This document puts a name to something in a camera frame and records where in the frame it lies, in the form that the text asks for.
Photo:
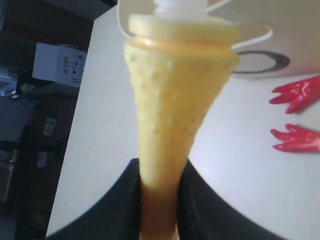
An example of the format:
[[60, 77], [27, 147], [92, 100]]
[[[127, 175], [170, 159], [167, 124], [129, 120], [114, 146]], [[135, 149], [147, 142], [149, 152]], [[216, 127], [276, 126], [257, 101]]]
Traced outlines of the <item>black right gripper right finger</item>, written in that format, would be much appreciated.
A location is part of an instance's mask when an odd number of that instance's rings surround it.
[[177, 228], [181, 240], [282, 240], [225, 202], [190, 161], [179, 183]]

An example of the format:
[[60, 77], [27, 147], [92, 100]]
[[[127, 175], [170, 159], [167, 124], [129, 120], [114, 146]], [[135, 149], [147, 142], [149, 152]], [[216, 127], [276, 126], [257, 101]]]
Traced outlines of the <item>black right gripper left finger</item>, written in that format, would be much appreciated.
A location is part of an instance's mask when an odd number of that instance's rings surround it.
[[111, 189], [47, 240], [138, 240], [141, 229], [139, 160], [130, 160]]

